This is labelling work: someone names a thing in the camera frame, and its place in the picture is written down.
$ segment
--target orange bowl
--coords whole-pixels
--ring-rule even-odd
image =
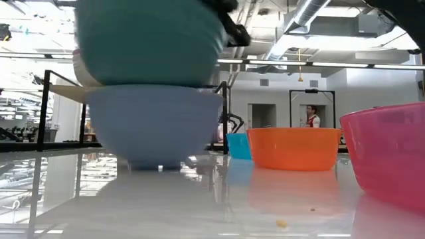
[[[330,170],[337,159],[340,129],[249,129],[253,162],[267,169]]]

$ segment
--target pink bowl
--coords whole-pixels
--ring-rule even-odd
[[[425,212],[425,103],[355,112],[341,126],[361,188]]]

